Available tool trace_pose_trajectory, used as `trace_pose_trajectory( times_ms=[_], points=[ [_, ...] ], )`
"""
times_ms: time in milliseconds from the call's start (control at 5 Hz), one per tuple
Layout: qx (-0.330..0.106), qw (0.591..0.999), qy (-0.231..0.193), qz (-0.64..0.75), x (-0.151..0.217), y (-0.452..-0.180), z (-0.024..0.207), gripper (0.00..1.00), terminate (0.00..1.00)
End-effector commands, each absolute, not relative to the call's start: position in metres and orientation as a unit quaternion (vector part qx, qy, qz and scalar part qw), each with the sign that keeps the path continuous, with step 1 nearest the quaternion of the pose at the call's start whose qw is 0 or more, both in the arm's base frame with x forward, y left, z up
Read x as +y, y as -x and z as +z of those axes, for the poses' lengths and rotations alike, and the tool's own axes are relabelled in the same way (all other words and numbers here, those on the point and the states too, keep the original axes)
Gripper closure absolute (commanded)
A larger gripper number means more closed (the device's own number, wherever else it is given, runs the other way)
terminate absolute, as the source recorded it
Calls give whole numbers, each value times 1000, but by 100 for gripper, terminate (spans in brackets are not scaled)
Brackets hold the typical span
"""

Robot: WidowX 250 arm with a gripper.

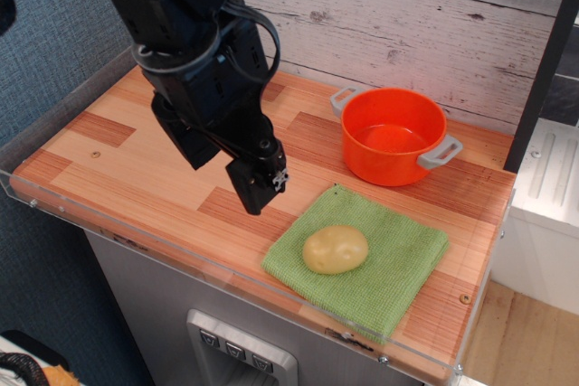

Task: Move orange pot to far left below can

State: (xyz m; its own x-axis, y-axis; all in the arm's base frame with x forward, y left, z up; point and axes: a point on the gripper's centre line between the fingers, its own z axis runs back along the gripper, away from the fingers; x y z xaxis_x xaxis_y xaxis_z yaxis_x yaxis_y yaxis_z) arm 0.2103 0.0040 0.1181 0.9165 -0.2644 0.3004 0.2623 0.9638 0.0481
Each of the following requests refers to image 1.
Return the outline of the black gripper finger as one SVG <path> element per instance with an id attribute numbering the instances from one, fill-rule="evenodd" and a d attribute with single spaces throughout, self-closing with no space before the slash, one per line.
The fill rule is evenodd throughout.
<path id="1" fill-rule="evenodd" d="M 258 164 L 236 158 L 226 166 L 226 171 L 245 211 L 250 215 L 260 215 L 263 208 L 277 196 L 271 179 Z"/>
<path id="2" fill-rule="evenodd" d="M 283 168 L 275 173 L 271 179 L 272 186 L 275 192 L 283 192 L 286 187 L 286 183 L 289 180 L 288 169 Z"/>

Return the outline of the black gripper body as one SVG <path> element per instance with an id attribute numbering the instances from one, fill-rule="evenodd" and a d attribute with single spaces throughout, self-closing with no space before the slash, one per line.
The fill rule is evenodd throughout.
<path id="1" fill-rule="evenodd" d="M 159 124 L 193 168 L 219 151 L 253 170 L 282 170 L 285 155 L 261 96 L 277 70 L 269 64 L 257 25 L 233 19 L 198 58 L 152 52 L 142 71 L 156 96 Z"/>

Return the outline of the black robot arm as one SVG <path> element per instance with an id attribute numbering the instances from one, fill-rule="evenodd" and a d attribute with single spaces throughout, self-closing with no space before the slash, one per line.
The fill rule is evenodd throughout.
<path id="1" fill-rule="evenodd" d="M 246 212 L 285 189 L 286 156 L 261 97 L 279 67 L 261 32 L 272 22 L 243 0 L 110 0 L 155 95 L 157 122 L 193 168 L 225 152 Z"/>

